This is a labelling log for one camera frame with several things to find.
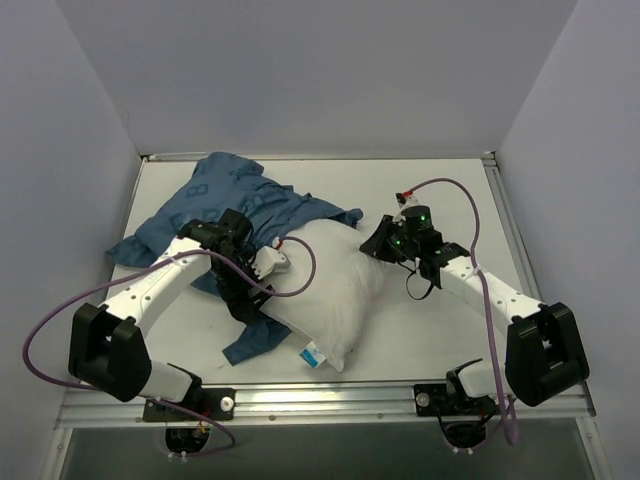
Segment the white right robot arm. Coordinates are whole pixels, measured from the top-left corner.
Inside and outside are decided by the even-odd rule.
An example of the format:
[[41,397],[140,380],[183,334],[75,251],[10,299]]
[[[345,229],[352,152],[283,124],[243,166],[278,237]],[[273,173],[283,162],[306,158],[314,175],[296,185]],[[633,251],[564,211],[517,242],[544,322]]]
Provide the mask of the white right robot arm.
[[517,291],[480,266],[470,251],[444,241],[424,205],[382,217],[360,251],[391,264],[413,262],[431,288],[444,290],[492,319],[491,330],[506,342],[496,363],[473,360],[453,370],[444,400],[464,413],[480,397],[502,387],[535,407],[582,383],[590,375],[573,311],[561,302],[547,305]]

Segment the blue letter-print pillowcase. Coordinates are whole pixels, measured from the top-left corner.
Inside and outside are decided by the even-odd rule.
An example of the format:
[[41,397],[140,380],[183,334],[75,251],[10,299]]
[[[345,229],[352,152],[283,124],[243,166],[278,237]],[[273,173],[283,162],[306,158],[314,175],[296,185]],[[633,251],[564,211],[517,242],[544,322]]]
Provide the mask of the blue letter-print pillowcase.
[[[117,265],[150,266],[191,220],[217,222],[227,209],[244,214],[252,223],[252,247],[273,245],[292,230],[312,220],[335,220],[356,229],[361,209],[345,210],[312,194],[299,194],[264,174],[259,163],[226,152],[214,152],[198,161],[191,178],[135,232],[111,247],[107,254]],[[258,321],[222,351],[231,365],[274,350],[291,329],[260,312]]]

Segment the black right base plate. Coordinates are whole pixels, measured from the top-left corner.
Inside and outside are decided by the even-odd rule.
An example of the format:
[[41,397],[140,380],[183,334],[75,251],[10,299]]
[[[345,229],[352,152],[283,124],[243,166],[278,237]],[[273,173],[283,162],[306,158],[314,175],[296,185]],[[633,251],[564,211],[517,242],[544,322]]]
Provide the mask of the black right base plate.
[[484,419],[499,412],[498,406],[490,397],[458,395],[445,383],[415,384],[413,397],[415,413],[419,417],[470,416]]

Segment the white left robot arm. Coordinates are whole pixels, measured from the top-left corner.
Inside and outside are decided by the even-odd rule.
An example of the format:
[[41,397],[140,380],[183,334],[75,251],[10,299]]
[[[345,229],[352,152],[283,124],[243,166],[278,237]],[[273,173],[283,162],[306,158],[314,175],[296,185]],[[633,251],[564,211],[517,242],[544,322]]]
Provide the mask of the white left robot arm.
[[145,338],[156,320],[197,278],[212,273],[220,297],[238,321],[255,320],[266,293],[255,284],[288,268],[272,247],[245,249],[252,224],[228,209],[217,223],[191,220],[178,232],[147,274],[101,305],[82,305],[74,314],[68,369],[76,378],[127,402],[137,396],[165,401],[179,419],[202,405],[201,379],[182,368],[151,359]]

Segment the white pillow with print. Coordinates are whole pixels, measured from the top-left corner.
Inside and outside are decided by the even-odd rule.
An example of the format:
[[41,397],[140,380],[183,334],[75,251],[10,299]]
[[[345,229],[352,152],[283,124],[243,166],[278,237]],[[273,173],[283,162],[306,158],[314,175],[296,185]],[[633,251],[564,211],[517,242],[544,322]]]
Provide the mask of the white pillow with print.
[[286,272],[267,282],[278,292],[261,311],[306,339],[331,367],[344,370],[356,347],[373,300],[381,293],[385,265],[359,250],[366,235],[335,220],[312,220],[288,233],[281,251],[290,261]]

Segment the aluminium front rail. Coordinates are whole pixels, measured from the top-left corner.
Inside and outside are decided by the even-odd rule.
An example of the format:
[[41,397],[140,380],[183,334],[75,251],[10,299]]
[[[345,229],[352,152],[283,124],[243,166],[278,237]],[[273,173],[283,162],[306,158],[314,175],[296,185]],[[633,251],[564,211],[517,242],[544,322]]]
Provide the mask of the aluminium front rail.
[[[230,426],[419,422],[415,381],[237,384]],[[64,394],[56,426],[148,427],[145,403],[121,403],[105,393]]]

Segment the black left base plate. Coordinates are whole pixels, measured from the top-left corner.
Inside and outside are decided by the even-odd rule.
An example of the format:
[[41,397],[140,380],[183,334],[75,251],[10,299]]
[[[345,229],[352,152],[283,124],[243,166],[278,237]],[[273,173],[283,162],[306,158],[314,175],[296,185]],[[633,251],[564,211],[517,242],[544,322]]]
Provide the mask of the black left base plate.
[[[199,393],[188,394],[179,406],[214,421],[228,421],[234,418],[236,390],[229,387],[202,387]],[[175,423],[195,421],[192,415],[146,401],[142,419],[150,423]]]

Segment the blue white pillow label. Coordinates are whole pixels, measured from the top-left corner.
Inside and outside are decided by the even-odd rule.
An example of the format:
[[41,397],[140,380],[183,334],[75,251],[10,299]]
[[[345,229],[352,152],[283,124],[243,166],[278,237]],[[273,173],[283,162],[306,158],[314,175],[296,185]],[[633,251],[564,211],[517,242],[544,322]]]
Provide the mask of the blue white pillow label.
[[326,356],[315,342],[310,341],[299,353],[299,357],[310,367],[318,368],[326,362]]

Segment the aluminium back rail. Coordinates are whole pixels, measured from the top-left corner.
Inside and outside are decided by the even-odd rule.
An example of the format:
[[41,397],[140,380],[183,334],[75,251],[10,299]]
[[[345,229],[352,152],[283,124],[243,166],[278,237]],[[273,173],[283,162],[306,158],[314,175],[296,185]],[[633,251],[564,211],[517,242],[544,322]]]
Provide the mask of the aluminium back rail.
[[[164,153],[142,153],[140,158],[147,162],[191,162],[205,158],[208,152],[164,152]],[[360,161],[360,160],[454,160],[454,159],[479,159],[484,163],[495,164],[496,152],[418,152],[418,153],[344,153],[344,152],[321,152],[321,153],[238,153],[238,156],[261,161]]]

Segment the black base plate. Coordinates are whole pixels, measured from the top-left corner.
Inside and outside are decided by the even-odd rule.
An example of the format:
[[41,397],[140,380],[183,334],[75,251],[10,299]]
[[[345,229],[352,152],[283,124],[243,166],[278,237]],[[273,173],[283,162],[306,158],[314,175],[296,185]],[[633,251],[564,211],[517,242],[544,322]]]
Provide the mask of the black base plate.
[[[179,406],[214,421],[228,421],[234,418],[236,390],[229,387],[202,387],[199,393],[188,394]],[[150,423],[175,423],[195,421],[192,415],[146,401],[142,419]]]
[[415,384],[413,397],[415,413],[419,417],[470,416],[484,419],[499,412],[498,406],[490,397],[458,395],[445,383]]

